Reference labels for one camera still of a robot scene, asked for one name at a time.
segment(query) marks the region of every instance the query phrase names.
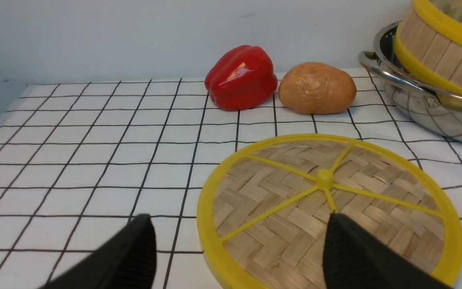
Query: table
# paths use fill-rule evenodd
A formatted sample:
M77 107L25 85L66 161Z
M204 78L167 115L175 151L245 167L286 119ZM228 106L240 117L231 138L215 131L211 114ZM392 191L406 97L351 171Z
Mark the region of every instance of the table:
M220 288L200 251L200 190L225 157L279 135L387 148L427 172L462 222L462 143L407 119L364 69L346 71L356 100L330 116L299 115L277 95L224 112L202 78L29 87L0 118L0 289L39 287L140 213L152 215L157 234L154 288Z

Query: bamboo steamer lid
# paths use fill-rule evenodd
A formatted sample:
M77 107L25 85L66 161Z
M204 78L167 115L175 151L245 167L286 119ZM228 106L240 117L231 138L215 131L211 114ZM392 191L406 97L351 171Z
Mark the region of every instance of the bamboo steamer lid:
M207 264L224 288L324 289L331 212L454 284L462 228L440 187L390 151L320 134L254 143L214 170L197 209Z
M450 4L453 8L462 7L462 0L450 0ZM416 78L462 95L462 23L431 1L411 1L398 25L393 50L398 61Z

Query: white wall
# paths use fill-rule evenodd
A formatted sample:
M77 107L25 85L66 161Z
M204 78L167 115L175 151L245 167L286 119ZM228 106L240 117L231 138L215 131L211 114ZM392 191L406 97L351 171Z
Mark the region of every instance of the white wall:
M357 67L410 0L0 0L9 84L202 77L229 49L262 46L276 71ZM21 90L5 90L0 112Z

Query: bread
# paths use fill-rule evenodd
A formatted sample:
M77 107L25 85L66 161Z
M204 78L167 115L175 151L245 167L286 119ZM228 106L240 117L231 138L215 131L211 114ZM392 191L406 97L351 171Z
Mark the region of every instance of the bread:
M319 62L293 67L279 85L279 101L300 114L341 113L355 98L356 85L352 77Z

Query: yellow plastic rim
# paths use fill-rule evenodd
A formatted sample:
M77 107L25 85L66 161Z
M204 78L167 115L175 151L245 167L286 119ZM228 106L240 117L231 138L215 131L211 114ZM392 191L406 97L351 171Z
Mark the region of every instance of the yellow plastic rim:
M220 238L217 235L215 224L213 222L213 200L215 198L215 192L220 184L220 181L224 178L227 171L232 168L240 159L250 158L251 152L261 150L263 148L292 141L302 140L318 140L318 141L334 141L348 144L345 151L337 158L335 164L330 170L338 168L338 164L346 156L347 152L352 147L359 147L377 153L380 156L385 157L394 161L397 165L406 169L410 172L431 194L438 206L439 212L433 211L433 215L442 218L444 225L444 247L442 251L442 257L438 261L434 271L431 275L441 282L453 286L457 276L460 273L462 266L462 227L459 217L447 196L444 194L442 189L436 184L427 174L425 174L418 167L413 165L411 162L403 159L389 150L380 148L372 143L363 142L357 139L351 139L348 137L334 136L334 135L323 135L323 134L294 134L280 137L274 137L265 139L257 143L253 143L225 159L220 165L218 165L212 174L207 179L201 195L199 197L199 203L197 206L197 228L199 231L199 238L201 241L202 249L204 250L204 256L209 266L210 271L213 273L217 281L223 288L233 289L266 289L265 285L247 274L239 265L231 258L228 252L225 250L223 243L225 238ZM268 159L269 164L276 163ZM276 163L278 167L285 168L284 165ZM297 172L301 176L310 177L311 179L326 179L326 176L309 176L303 172ZM346 189L345 186L337 185L340 189ZM368 191L356 190L353 193L368 193ZM312 192L302 192L293 198L301 199L300 195L309 195ZM285 203L293 203L292 199L287 200Z
M429 26L462 46L462 24L445 15L429 0L413 0L413 9Z
M452 82L444 79L443 77L431 71L429 68L425 67L407 49L405 49L405 46L400 40L400 33L398 31L395 34L395 39L393 40L393 51L405 69L407 69L407 71L409 71L416 78L420 79L420 81L432 84L438 88L462 96L462 88L456 86Z

